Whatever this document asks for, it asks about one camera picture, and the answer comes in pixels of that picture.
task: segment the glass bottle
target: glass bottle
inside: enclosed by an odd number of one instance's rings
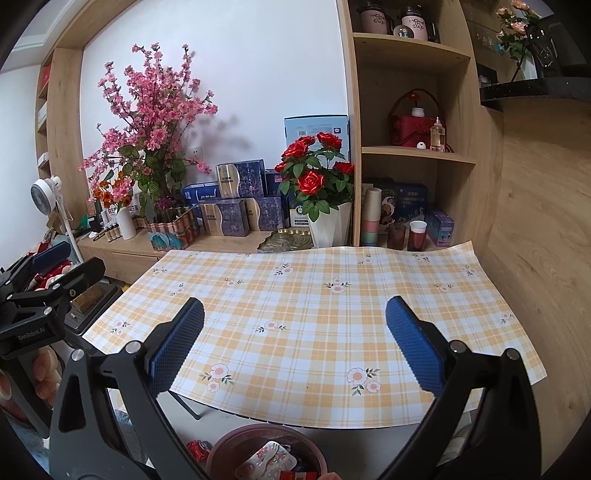
[[[445,152],[445,128],[439,121],[439,117],[431,127],[431,150]]]

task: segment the metal screw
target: metal screw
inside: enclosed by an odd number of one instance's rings
[[[72,352],[72,360],[77,362],[78,360],[82,360],[84,358],[84,350],[78,349]]]
[[[142,348],[142,344],[137,340],[134,340],[133,342],[130,342],[127,345],[125,345],[125,351],[127,353],[137,353],[139,352],[140,348]]]
[[[452,340],[451,342],[449,342],[449,346],[456,353],[464,353],[468,349],[466,344],[464,342],[461,342],[460,340]]]
[[[511,360],[519,360],[519,352],[517,350],[515,350],[514,348],[509,348],[507,349],[507,356],[511,359]]]

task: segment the brown bowl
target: brown bowl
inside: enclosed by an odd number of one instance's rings
[[[314,466],[319,476],[328,473],[324,455],[307,436],[288,427],[260,423],[224,435],[209,453],[207,474],[213,480],[236,480],[234,470],[271,440],[291,445],[302,460]]]

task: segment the black shelf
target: black shelf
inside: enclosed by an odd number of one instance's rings
[[[591,78],[551,77],[499,83],[480,89],[480,102],[494,108],[501,100],[527,97],[565,98],[591,102]]]

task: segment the white vase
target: white vase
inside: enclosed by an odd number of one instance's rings
[[[119,224],[119,230],[121,230],[123,240],[129,240],[137,234],[134,221],[131,219],[131,214],[127,207],[121,207],[117,212],[117,223]]]
[[[313,222],[308,215],[310,233],[316,248],[342,247],[349,239],[351,223],[351,202],[339,205],[339,209],[330,209],[330,213],[320,212],[318,220]]]

